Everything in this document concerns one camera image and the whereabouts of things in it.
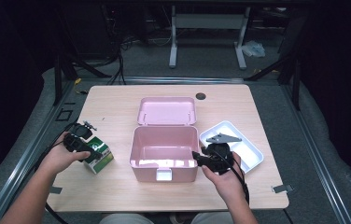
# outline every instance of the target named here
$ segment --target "pink plastic box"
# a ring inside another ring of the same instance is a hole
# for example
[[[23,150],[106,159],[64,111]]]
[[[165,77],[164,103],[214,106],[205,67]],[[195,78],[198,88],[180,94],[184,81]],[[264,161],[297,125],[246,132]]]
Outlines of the pink plastic box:
[[[141,100],[130,164],[138,181],[192,182],[199,150],[195,103],[190,97],[146,97]]]

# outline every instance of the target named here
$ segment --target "dark background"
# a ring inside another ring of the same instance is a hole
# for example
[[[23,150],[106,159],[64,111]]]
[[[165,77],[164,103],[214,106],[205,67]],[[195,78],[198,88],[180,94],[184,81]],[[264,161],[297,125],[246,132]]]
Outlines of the dark background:
[[[47,29],[39,9],[31,1],[0,1],[0,163],[35,107],[43,87],[41,74],[53,67],[56,50],[77,53],[55,17],[50,18],[59,25],[55,27],[59,32]],[[300,58],[302,82],[324,114],[330,140],[351,166],[351,3],[321,1],[315,16]],[[107,41],[106,33],[95,32]],[[136,31],[141,39],[144,32]],[[91,52],[106,55],[110,51]]]

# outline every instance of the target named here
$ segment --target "human hand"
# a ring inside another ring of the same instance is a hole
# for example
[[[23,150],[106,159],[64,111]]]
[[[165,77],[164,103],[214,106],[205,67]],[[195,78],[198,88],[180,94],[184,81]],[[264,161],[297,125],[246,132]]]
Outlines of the human hand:
[[[68,151],[62,143],[66,134],[68,133],[62,133],[62,135],[57,139],[56,143],[54,144],[55,147],[41,162],[38,171],[43,171],[48,175],[55,176],[70,166],[72,162],[84,160],[91,155],[89,151]]]
[[[240,167],[238,167],[241,158],[235,152],[232,154],[234,159],[237,161],[233,163],[233,169],[243,178]],[[228,171],[223,175],[216,175],[205,165],[202,166],[202,170],[204,175],[216,186],[219,196],[221,196],[225,203],[230,203],[234,200],[245,200],[243,186],[233,171]]]

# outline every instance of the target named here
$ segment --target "metal bar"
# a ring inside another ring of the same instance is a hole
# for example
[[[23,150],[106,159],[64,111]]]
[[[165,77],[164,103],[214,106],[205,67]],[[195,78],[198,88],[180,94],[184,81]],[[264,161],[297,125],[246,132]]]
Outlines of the metal bar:
[[[72,90],[71,84],[72,84],[71,82],[68,82],[67,85],[65,86],[65,89],[67,92],[70,92]],[[55,115],[58,113],[60,109],[61,108],[59,106],[54,106],[50,110],[48,116],[44,120],[44,124],[42,128],[39,130],[35,138],[32,139],[29,146],[26,148],[23,155],[21,156],[21,159],[19,160],[18,164],[16,165],[16,168],[13,170],[6,184],[0,191],[0,219],[5,213],[5,210],[7,209],[7,205],[10,203],[12,196],[15,193],[17,193],[16,190],[18,186],[21,184],[21,181],[26,176],[27,171],[33,165],[34,158],[37,157],[37,153],[39,152],[37,148],[38,146],[40,146],[40,143],[44,139],[45,133],[49,128],[50,121],[53,118],[55,118]]]
[[[243,14],[176,14],[176,28],[233,29],[243,25]]]
[[[335,216],[338,218],[339,223],[351,223],[351,217],[348,214],[348,211],[344,205],[342,197],[339,194],[339,191],[337,190],[335,183],[332,180],[330,172],[328,171],[327,166],[321,157],[321,153],[316,145],[316,142],[312,134],[310,133],[308,125],[303,119],[302,112],[298,111],[293,106],[289,87],[283,85],[282,90],[283,90],[283,93],[287,96],[286,98],[288,99],[288,105],[292,109],[295,115],[295,118],[302,129],[302,133],[306,140],[308,153],[310,155],[313,165],[315,166],[318,177],[321,180],[321,184],[327,193],[328,199],[335,213]]]
[[[172,6],[172,48],[170,51],[170,68],[176,67],[176,50],[176,7]]]
[[[276,80],[245,81],[242,78],[197,78],[197,77],[125,77],[128,84],[179,84],[179,85],[206,85],[206,84],[246,84],[278,86]]]
[[[242,19],[242,24],[240,26],[239,38],[238,38],[237,42],[234,42],[234,50],[236,51],[237,62],[239,63],[239,68],[241,70],[247,69],[245,56],[244,56],[243,51],[242,51],[242,45],[245,41],[249,13],[250,13],[250,7],[247,7],[246,12],[245,12],[243,19]]]
[[[294,104],[297,110],[301,110],[299,105],[300,85],[301,85],[301,63],[299,62],[299,60],[296,60],[295,74],[294,74],[294,78],[292,79],[292,103]]]

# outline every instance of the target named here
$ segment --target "person's left hand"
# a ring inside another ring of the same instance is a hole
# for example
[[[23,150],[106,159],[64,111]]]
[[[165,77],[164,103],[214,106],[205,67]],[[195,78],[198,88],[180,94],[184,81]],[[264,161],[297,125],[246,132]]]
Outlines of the person's left hand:
[[[54,144],[56,147],[54,147],[44,158],[39,165],[38,171],[48,172],[49,175],[57,175],[59,172],[70,166],[72,162],[84,160],[91,155],[89,151],[68,151],[63,143],[61,143],[66,134],[67,133],[62,133],[62,135],[57,139],[56,143]]]

